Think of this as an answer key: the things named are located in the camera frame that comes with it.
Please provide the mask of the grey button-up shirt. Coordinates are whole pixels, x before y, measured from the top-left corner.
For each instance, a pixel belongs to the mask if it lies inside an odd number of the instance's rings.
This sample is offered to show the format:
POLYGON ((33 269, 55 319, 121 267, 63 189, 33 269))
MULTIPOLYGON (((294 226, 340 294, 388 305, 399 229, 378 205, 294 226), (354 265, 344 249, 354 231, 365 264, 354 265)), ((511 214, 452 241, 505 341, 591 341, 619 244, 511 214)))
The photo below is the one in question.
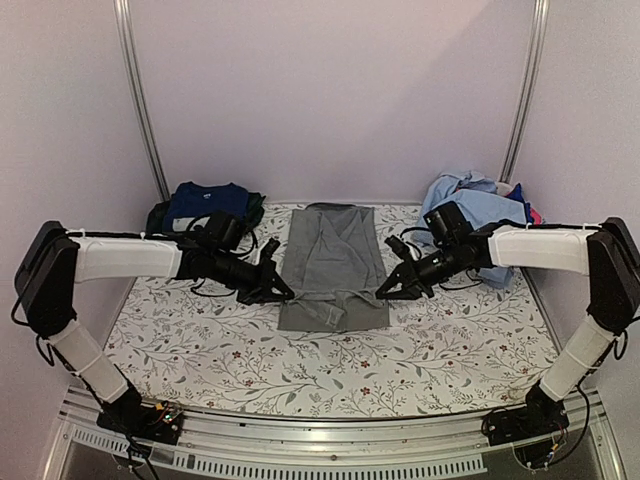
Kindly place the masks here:
POLYGON ((281 276, 294 298, 278 329, 345 333, 384 329, 389 306, 376 298, 387 278, 372 207, 314 203, 292 211, 281 276))

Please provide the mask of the right robot arm white sleeves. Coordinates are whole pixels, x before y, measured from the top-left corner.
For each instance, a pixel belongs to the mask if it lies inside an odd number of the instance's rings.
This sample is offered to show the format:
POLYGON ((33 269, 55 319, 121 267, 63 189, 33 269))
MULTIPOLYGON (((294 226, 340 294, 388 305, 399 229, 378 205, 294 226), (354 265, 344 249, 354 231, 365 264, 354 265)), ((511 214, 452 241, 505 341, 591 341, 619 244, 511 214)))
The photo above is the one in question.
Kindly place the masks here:
POLYGON ((582 226, 523 225, 502 220, 473 229, 447 202, 423 217, 437 247, 420 278, 426 286, 468 268, 562 270, 589 279, 584 320, 526 395, 531 415, 547 417, 639 319, 639 248, 618 217, 582 226))

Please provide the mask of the robot arm white sleeves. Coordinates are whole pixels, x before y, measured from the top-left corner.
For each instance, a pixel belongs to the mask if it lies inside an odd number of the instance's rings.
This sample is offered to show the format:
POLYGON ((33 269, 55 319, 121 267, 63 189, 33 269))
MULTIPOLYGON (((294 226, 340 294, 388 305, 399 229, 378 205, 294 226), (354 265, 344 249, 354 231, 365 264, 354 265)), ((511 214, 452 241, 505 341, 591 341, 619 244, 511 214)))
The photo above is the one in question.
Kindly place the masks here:
POLYGON ((423 217, 437 247, 420 278, 426 286, 468 268, 562 270, 589 279, 584 320, 526 395, 531 415, 547 417, 639 319, 639 248, 618 217, 582 226, 523 225, 502 220, 473 229, 447 202, 423 217))
POLYGON ((114 278, 208 279, 237 298, 241 288, 257 281, 262 265, 241 259, 226 244, 225 233, 211 226, 147 235, 69 230, 47 221, 16 271, 12 310, 24 313, 19 325, 45 341, 100 403, 111 403, 134 386, 80 323, 73 306, 76 286, 114 278))

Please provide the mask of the left robot arm white sleeves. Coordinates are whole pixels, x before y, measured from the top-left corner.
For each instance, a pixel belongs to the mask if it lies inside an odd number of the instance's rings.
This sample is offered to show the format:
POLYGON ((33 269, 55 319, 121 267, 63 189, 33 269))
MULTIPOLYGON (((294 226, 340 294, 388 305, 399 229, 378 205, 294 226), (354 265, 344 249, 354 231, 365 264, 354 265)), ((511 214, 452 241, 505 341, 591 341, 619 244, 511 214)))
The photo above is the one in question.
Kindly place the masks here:
POLYGON ((208 279, 237 298, 241 288, 257 281, 262 265, 241 259, 226 244, 225 233, 211 226, 147 235, 69 230, 47 221, 16 271, 12 310, 24 313, 19 325, 45 341, 100 403, 111 403, 134 386, 80 323, 73 306, 76 286, 114 278, 208 279))

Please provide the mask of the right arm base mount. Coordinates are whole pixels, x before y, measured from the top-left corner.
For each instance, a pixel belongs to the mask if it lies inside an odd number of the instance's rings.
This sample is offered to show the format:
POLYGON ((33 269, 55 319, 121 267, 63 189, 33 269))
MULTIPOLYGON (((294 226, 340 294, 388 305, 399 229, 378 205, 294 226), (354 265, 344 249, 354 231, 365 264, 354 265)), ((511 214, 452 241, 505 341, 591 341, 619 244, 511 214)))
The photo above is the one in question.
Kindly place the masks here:
POLYGON ((525 404, 518 408, 497 407, 482 419, 481 433, 490 446, 531 440, 559 433, 558 440, 547 439, 515 450, 516 460, 524 467, 537 470, 551 465, 565 439, 569 419, 562 400, 555 401, 543 392, 537 381, 525 395, 525 404))

